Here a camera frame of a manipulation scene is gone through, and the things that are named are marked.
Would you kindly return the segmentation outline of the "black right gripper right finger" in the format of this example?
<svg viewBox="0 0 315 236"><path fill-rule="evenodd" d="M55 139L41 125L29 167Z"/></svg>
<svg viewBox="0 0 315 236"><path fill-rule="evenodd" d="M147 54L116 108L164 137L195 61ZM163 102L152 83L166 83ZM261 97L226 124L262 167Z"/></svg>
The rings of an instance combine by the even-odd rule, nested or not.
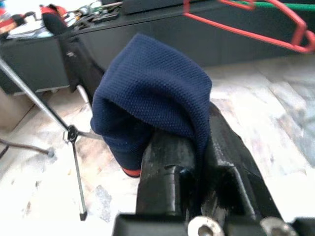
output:
<svg viewBox="0 0 315 236"><path fill-rule="evenodd" d="M210 105L210 136L204 156L201 211L215 219L281 215L253 156L219 108Z"/></svg>

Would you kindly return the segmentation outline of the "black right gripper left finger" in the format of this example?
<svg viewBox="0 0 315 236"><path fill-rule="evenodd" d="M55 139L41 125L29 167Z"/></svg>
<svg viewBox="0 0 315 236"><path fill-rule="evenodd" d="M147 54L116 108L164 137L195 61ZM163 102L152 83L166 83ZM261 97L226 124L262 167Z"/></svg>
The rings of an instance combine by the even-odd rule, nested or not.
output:
<svg viewBox="0 0 315 236"><path fill-rule="evenodd" d="M157 130L143 153L137 214L196 216L195 150L190 139Z"/></svg>

